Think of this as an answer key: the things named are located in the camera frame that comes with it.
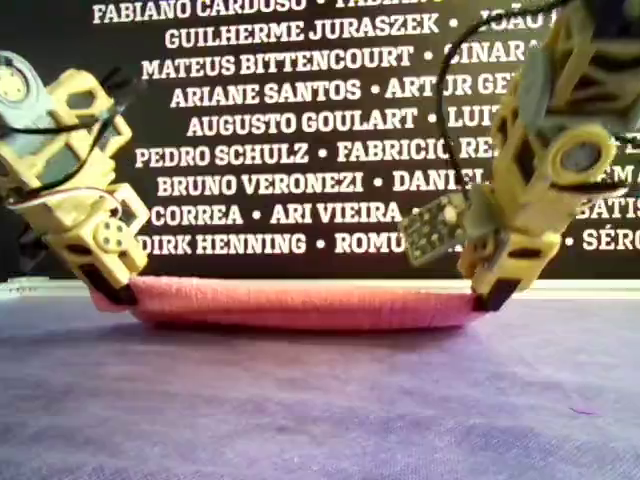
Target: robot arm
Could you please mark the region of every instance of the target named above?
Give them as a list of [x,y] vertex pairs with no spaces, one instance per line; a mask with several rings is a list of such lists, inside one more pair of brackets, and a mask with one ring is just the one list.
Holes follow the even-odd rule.
[[134,304],[129,282],[147,263],[135,235],[149,212],[113,184],[112,157],[132,133],[105,84],[67,70],[45,88],[26,60],[0,52],[0,196],[29,225],[29,260],[51,249],[90,288]]
[[[614,139],[629,143],[625,132],[640,122],[639,5],[559,0],[506,15],[562,8],[494,118],[491,135],[500,153],[491,182],[469,191],[463,185],[401,223],[414,266],[464,243],[458,270],[471,280],[477,308],[498,310],[540,276],[581,207],[626,192],[626,185],[603,179],[616,157]],[[504,14],[499,17],[471,27],[465,38]],[[443,77],[447,69],[445,62]],[[442,97],[439,106],[442,111]],[[444,119],[440,123],[459,169]]]

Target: purple fabric surface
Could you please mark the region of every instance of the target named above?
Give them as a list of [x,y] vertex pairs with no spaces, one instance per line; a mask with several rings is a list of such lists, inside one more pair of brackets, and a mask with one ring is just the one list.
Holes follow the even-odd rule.
[[640,479],[639,305],[316,336],[0,303],[0,479]]

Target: wall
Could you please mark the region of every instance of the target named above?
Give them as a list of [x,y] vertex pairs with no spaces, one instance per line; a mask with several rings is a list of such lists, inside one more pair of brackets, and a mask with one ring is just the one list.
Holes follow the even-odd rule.
[[[133,184],[153,212],[142,232],[145,244],[153,246],[147,273],[457,278],[453,253],[429,268],[411,269],[397,248],[396,222],[400,213],[453,188],[432,123],[433,85],[445,46],[483,12],[511,2],[370,0],[350,6],[347,0],[262,0],[257,3],[284,10],[260,14],[242,13],[242,7],[224,12],[223,2],[192,0],[175,2],[185,18],[173,19],[157,18],[174,3],[168,0],[119,6],[38,2],[35,13],[31,5],[12,3],[3,11],[0,44],[31,61],[45,82],[70,67],[99,76],[114,65],[149,80],[149,91],[126,111],[134,140],[117,156],[119,178]],[[250,7],[256,1],[231,3]],[[482,33],[451,72],[449,124],[463,167],[474,180],[488,174],[489,113],[498,94],[530,42],[542,39],[553,19],[549,15]],[[195,30],[200,32],[196,40],[209,45],[182,46],[181,39],[193,39],[190,29],[198,28],[209,29]],[[260,32],[266,38],[269,29],[274,41],[252,40]],[[315,39],[317,31],[338,34]],[[334,58],[329,68],[316,58],[322,50]],[[208,72],[205,62],[212,65]],[[298,96],[297,88],[311,97]],[[244,96],[241,104],[234,95]],[[253,132],[242,131],[247,118],[254,122]],[[381,142],[396,153],[379,161]],[[269,143],[282,147],[269,155],[248,155],[238,165],[229,160],[230,150]],[[407,145],[415,149],[413,159]],[[190,155],[199,165],[170,166],[188,162]],[[630,165],[626,173],[635,182],[634,158],[623,154],[620,164]],[[339,173],[341,180],[325,185],[322,193],[305,193],[311,188],[305,187],[305,174],[322,182],[330,173]],[[185,184],[190,187],[181,192]],[[219,195],[198,190],[207,184],[225,188]],[[279,191],[287,188],[296,192]],[[357,206],[349,207],[350,202]],[[637,203],[629,198],[599,205],[584,215],[590,218],[577,220],[544,278],[637,278]],[[198,205],[213,214],[189,224],[193,218],[181,209]],[[295,209],[304,212],[302,223],[287,215]],[[378,213],[372,220],[373,210]],[[351,218],[341,221],[341,212]],[[1,271],[15,275],[13,239],[20,222],[6,212],[0,221]],[[601,237],[605,227],[618,229],[613,239]],[[298,239],[289,244],[295,253],[229,250],[232,237],[258,234]],[[363,241],[371,240],[370,234],[379,242]],[[624,235],[635,242],[618,241]],[[185,243],[176,242],[181,236]],[[182,251],[171,252],[170,242],[182,245]],[[206,242],[217,250],[203,250]],[[47,259],[36,273],[67,275],[55,259]]]

